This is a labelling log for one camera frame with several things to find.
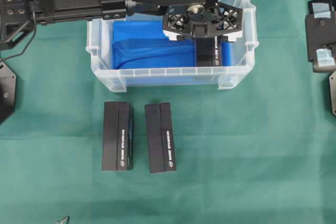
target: green tablecloth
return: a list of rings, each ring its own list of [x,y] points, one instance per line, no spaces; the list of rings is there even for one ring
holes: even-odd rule
[[[86,22],[39,27],[8,62],[17,111],[0,126],[1,223],[335,223],[336,118],[328,75],[307,63],[307,1],[251,0],[256,66],[230,91],[111,93],[90,69]],[[101,171],[104,101],[134,105],[131,172]],[[178,171],[150,175],[144,105],[166,101]]]

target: black metal plate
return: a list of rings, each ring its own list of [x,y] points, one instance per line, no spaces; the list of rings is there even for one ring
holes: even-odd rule
[[[16,75],[0,62],[0,124],[15,111]]]
[[[331,106],[332,113],[336,115],[336,72],[334,72],[330,78],[330,95],[331,95]]]

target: printed label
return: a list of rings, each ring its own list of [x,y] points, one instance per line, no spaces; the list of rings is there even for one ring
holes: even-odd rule
[[[166,134],[167,134],[168,157],[169,157],[168,165],[169,167],[173,167],[174,163],[172,162],[173,158],[172,158],[172,145],[170,142],[170,132],[166,131]]]
[[[120,165],[125,166],[125,129],[121,130],[121,161]]]

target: black mount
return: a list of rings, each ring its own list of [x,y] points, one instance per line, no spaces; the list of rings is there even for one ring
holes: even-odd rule
[[[0,124],[15,111],[16,75],[0,63]]]

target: white tape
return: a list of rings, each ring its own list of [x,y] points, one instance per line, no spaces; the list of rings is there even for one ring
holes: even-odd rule
[[[335,66],[335,59],[332,56],[332,52],[329,49],[318,49],[316,51],[317,62],[319,67]]]
[[[313,3],[314,18],[331,18],[329,4]]]

